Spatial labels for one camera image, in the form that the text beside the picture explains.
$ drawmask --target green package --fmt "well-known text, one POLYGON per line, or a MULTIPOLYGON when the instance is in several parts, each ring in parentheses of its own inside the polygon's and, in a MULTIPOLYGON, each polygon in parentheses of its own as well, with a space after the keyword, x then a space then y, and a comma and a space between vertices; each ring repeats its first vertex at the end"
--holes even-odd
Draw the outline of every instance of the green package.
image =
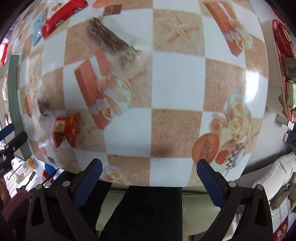
POLYGON ((291 110, 296 108, 296 82, 287 83, 287 107, 291 110))

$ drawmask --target beige square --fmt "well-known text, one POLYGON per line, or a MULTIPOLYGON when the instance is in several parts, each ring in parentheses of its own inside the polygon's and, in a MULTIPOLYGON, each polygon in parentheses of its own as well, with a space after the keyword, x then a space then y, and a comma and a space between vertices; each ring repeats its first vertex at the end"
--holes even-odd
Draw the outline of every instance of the beige square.
POLYGON ((20 34, 22 33, 24 27, 25 27, 25 23, 26 21, 22 21, 22 23, 20 23, 20 28, 19 28, 19 31, 17 33, 17 38, 19 39, 20 38, 20 34))
POLYGON ((32 140, 29 140, 29 144, 30 144, 30 146, 31 146, 31 148, 32 148, 32 151, 33 151, 35 157, 36 157, 38 160, 45 162, 45 158, 44 158, 42 152, 41 152, 40 149, 39 149, 39 144, 38 144, 38 142, 36 142, 36 141, 32 141, 32 140))
POLYGON ((98 129, 94 119, 92 118, 89 110, 67 110, 67 116, 79 113, 78 129, 76 139, 76 149, 93 151, 93 152, 106 152, 104 133, 98 129))
POLYGON ((36 4, 36 11, 34 13, 33 19, 35 19, 37 16, 39 16, 42 11, 45 10, 45 8, 47 7, 47 2, 43 1, 42 3, 37 3, 36 4))
POLYGON ((38 49, 34 50, 30 54, 29 59, 29 73, 30 79, 36 81, 40 80, 42 77, 42 60, 43 60, 43 45, 38 49))
POLYGON ((89 31, 88 22, 87 20, 68 29, 65 65, 90 57, 100 49, 101 40, 89 31))
POLYGON ((20 89, 20 64, 17 66, 17 89, 20 89))
POLYGON ((246 70, 242 67, 206 58, 205 111, 223 111, 233 93, 245 94, 246 70))
POLYGON ((153 109, 151 157, 191 158, 201 119, 201 111, 153 109))
POLYGON ((53 110, 64 110, 63 67, 42 76, 43 92, 53 110))
POLYGON ((69 23, 70 23, 70 19, 68 18, 61 25, 59 25, 47 38, 50 39, 52 37, 55 37, 57 34, 61 33, 64 30, 66 30, 69 27, 69 23))
POLYGON ((33 35, 31 34, 24 43, 24 48, 22 49, 22 61, 27 58, 31 53, 33 43, 33 35))
POLYGON ((26 86, 23 86, 22 88, 20 88, 20 104, 21 104, 22 112, 24 114, 27 113, 26 107, 25 107, 26 95, 27 95, 26 86))
POLYGON ((231 4, 231 2, 229 0, 198 0, 200 3, 200 13, 203 16, 207 16, 207 17, 213 17, 210 13, 210 11, 207 9, 207 7, 204 5, 204 2, 226 2, 228 3, 228 5, 232 8, 233 12, 233 6, 231 4))
POLYGON ((151 107, 152 103, 152 57, 148 58, 141 70, 129 76, 129 83, 133 90, 130 107, 151 107))
POLYGON ((111 0, 109 6, 111 5, 122 5, 122 10, 126 9, 136 9, 136 8, 152 8, 153 0, 111 0))
POLYGON ((29 26, 25 27, 24 30, 22 31, 19 42, 18 42, 18 48, 20 48, 21 45, 25 42, 28 30, 29 30, 29 26))
POLYGON ((25 128, 24 117, 23 117, 22 115, 20 115, 20 119, 21 119, 21 122, 22 122, 22 128, 23 128, 24 132, 27 132, 27 131, 26 131, 26 128, 25 128))
POLYGON ((155 51, 205 55, 201 15, 154 9, 153 44, 155 51))
POLYGON ((268 60, 265 43, 259 38, 253 37, 254 48, 245 50, 246 69, 258 72, 268 78, 268 60))
POLYGON ((107 155, 108 163, 117 166, 127 180, 136 186, 149 186, 150 158, 138 156, 107 155))
POLYGON ((198 175, 196 173, 196 164, 195 163, 192 165, 190 177, 189 177, 189 180, 188 180, 186 186, 187 187, 202 186, 202 181, 200 180, 200 178, 198 177, 198 175))
POLYGON ((81 171, 73 149, 54 148, 59 167, 65 171, 78 173, 81 171))
POLYGON ((248 0, 231 0, 231 1, 255 13, 255 10, 253 9, 252 5, 248 0))
POLYGON ((244 142, 244 146, 246 148, 246 153, 251 153, 255 146, 255 142, 258 138, 263 118, 252 117, 252 125, 250 130, 248 131, 248 137, 244 142))

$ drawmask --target black pants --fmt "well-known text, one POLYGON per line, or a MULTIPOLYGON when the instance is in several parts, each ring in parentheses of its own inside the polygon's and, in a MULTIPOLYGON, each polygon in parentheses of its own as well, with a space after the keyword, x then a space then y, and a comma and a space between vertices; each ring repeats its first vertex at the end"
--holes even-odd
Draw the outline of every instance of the black pants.
POLYGON ((294 125, 292 131, 288 130, 287 133, 288 133, 287 143, 296 147, 296 125, 294 125))
MULTIPOLYGON (((111 184, 98 181, 79 211, 95 232, 111 184)), ((100 235, 100 241, 182 241, 182 188, 130 186, 100 235)))

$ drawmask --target red snack bag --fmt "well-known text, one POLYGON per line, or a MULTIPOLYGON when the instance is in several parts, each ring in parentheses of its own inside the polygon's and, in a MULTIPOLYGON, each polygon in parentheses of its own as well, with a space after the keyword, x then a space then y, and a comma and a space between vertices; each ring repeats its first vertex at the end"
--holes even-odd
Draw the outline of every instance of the red snack bag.
POLYGON ((53 139, 56 147, 59 147, 65 138, 67 139, 71 147, 76 146, 78 117, 79 113, 66 118, 56 118, 53 127, 53 139))
POLYGON ((44 15, 43 37, 47 38, 63 21, 87 6, 86 0, 50 0, 44 15))

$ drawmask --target blue object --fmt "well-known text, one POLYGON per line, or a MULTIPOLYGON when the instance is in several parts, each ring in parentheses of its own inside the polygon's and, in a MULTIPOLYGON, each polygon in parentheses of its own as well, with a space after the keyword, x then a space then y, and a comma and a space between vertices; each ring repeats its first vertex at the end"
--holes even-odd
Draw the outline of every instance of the blue object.
POLYGON ((77 187, 75 191, 75 194, 74 194, 75 208, 79 208, 86 203, 89 195, 91 194, 102 172, 103 172, 103 164, 101 160, 96 158, 95 165, 88 172, 87 176, 83 179, 83 181, 80 183, 80 185, 77 187))
POLYGON ((45 163, 45 170, 47 171, 47 173, 49 175, 51 175, 55 171, 55 168, 53 166, 45 163))
POLYGON ((44 12, 42 12, 36 19, 33 25, 33 47, 38 43, 39 39, 42 36, 42 21, 43 21, 44 12))
POLYGON ((213 204, 222 209, 225 205, 225 200, 224 192, 220 185, 216 182, 210 171, 201 161, 199 161, 196 165, 196 172, 207 190, 213 204))
POLYGON ((4 127, 0 131, 0 141, 4 140, 5 137, 7 137, 11 132, 13 132, 15 129, 15 126, 13 124, 9 124, 8 126, 4 127))

